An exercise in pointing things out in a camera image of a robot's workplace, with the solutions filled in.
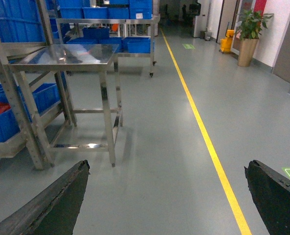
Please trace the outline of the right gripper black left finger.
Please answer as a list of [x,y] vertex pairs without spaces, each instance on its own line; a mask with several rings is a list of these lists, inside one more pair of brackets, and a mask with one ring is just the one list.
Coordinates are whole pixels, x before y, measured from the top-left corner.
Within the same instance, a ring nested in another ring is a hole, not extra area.
[[79,161],[0,222],[0,235],[71,235],[86,192],[89,163]]

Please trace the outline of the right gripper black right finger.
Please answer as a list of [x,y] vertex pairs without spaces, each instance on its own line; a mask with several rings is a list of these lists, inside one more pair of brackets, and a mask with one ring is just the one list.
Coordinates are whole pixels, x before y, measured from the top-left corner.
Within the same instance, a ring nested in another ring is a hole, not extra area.
[[271,235],[290,235],[290,179],[253,160],[245,177],[258,213]]

